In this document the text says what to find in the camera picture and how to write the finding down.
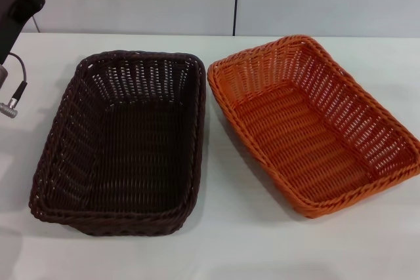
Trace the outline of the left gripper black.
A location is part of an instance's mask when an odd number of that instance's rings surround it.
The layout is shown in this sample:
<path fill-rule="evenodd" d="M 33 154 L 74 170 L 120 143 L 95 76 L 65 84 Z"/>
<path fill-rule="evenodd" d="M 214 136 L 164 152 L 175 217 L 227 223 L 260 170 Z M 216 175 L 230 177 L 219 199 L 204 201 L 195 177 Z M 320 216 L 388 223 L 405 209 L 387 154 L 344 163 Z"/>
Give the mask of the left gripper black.
<path fill-rule="evenodd" d="M 1 64 L 12 50 L 27 21 L 44 6 L 44 0 L 1 0 Z"/>

